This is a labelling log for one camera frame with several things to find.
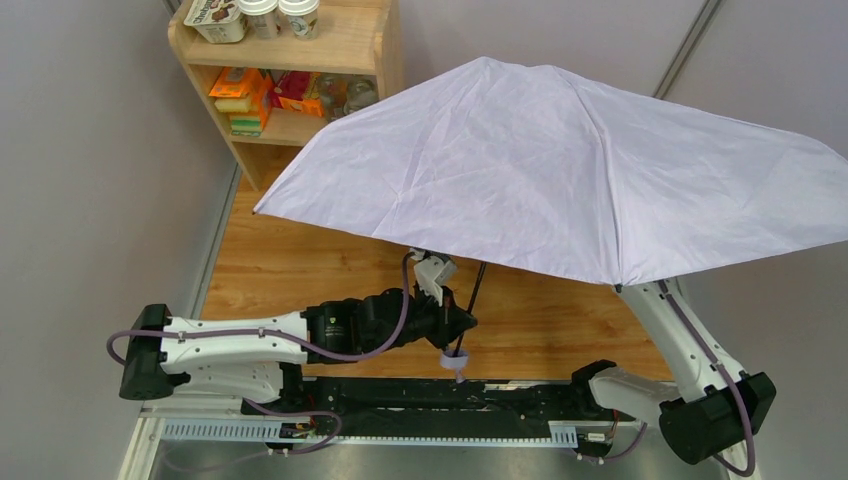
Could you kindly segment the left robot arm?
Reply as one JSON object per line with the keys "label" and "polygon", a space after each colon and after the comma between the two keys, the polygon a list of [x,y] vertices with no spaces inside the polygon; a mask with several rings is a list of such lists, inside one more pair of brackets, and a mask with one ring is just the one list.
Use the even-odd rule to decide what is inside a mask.
{"label": "left robot arm", "polygon": [[270,403],[293,385],[285,365],[356,363],[421,339],[446,350],[478,321],[449,288],[442,293],[435,299],[420,288],[391,288],[283,315],[210,322],[150,304],[124,333],[119,396],[147,401],[188,391]]}

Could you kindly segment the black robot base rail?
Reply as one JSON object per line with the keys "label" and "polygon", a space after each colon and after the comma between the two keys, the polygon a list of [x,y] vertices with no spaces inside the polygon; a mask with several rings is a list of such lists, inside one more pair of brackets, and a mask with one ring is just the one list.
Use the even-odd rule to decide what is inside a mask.
{"label": "black robot base rail", "polygon": [[331,411],[317,431],[344,437],[541,439],[555,421],[603,429],[625,414],[591,407],[568,382],[316,377],[266,403],[274,412]]}

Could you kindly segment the lavender folding umbrella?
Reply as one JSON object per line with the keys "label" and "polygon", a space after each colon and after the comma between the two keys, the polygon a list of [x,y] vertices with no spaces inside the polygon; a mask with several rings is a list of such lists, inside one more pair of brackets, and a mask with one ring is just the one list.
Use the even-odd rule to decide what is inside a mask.
{"label": "lavender folding umbrella", "polygon": [[254,210],[630,287],[845,242],[847,161],[801,133],[480,57],[324,127]]}

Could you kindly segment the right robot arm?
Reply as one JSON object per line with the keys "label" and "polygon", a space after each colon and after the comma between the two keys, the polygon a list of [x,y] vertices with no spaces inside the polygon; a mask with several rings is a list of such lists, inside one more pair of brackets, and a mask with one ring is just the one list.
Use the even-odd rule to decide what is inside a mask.
{"label": "right robot arm", "polygon": [[687,464],[714,459],[737,477],[753,477],[754,437],[776,398],[773,381],[734,359],[668,282],[619,287],[616,293],[649,334],[673,381],[649,380],[598,360],[572,375],[581,407],[617,411],[658,429]]}

